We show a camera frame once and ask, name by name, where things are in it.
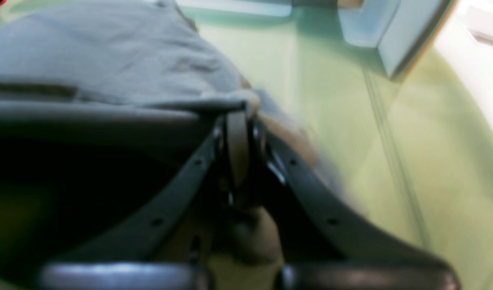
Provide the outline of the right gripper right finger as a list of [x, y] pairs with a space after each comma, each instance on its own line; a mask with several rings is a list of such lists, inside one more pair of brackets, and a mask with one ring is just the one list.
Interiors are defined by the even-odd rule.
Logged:
[[250, 123], [257, 199], [274, 218], [285, 263], [277, 290], [458, 290], [453, 268], [346, 205], [259, 118]]

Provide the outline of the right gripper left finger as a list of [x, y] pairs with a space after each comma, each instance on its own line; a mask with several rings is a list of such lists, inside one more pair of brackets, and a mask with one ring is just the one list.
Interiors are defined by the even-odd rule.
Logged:
[[194, 261], [203, 239], [188, 241], [187, 262], [154, 262], [160, 246], [180, 224], [223, 152], [226, 118], [211, 132], [175, 177], [145, 206], [78, 248], [46, 263], [38, 290], [213, 290], [211, 272]]

